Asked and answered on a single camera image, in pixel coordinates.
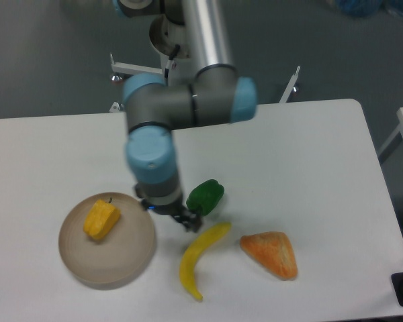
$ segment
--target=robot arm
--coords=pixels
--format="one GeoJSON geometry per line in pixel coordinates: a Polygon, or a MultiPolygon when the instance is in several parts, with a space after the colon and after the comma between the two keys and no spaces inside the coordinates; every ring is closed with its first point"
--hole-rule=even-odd
{"type": "MultiPolygon", "coordinates": [[[[168,2],[176,7],[176,1],[163,4],[168,2]]],[[[153,74],[126,81],[126,157],[142,205],[197,231],[202,220],[183,206],[171,131],[251,119],[257,92],[254,82],[238,77],[233,66],[218,1],[184,0],[181,6],[197,72],[184,85],[167,86],[164,78],[153,74]]]]}

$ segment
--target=yellow banana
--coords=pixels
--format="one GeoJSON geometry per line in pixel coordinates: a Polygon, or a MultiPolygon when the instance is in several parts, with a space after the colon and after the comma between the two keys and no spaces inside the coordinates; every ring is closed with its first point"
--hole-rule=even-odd
{"type": "Polygon", "coordinates": [[[231,228],[231,223],[218,223],[202,233],[191,245],[187,248],[182,256],[181,266],[179,267],[179,278],[182,286],[196,299],[203,300],[203,295],[197,289],[194,277],[194,268],[200,255],[218,241],[231,228]]]}

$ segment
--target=yellow bell pepper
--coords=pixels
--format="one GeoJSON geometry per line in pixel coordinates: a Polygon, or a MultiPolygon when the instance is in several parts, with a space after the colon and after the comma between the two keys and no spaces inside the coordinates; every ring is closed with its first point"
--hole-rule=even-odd
{"type": "Polygon", "coordinates": [[[83,225],[83,231],[93,239],[100,240],[109,233],[121,216],[121,211],[103,200],[97,200],[83,225]]]}

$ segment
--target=green bell pepper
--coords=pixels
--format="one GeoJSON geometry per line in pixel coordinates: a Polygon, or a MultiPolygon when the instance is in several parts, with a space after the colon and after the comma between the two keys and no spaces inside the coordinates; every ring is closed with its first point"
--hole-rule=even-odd
{"type": "Polygon", "coordinates": [[[224,195],[224,187],[217,180],[210,179],[191,191],[187,207],[201,216],[209,215],[224,195]]]}

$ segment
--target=metal bracket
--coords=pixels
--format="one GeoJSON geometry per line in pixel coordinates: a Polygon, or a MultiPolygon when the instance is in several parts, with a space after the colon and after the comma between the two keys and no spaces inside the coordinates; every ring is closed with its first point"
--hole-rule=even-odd
{"type": "Polygon", "coordinates": [[[122,112],[124,110],[124,106],[119,104],[118,102],[114,102],[109,109],[110,113],[122,112]]]}
{"type": "Polygon", "coordinates": [[[113,72],[124,74],[124,75],[136,75],[141,74],[143,72],[147,72],[149,74],[155,74],[162,76],[163,71],[159,68],[153,67],[146,67],[140,65],[131,65],[131,64],[124,64],[123,62],[115,62],[112,53],[110,54],[110,64],[113,72]]]}

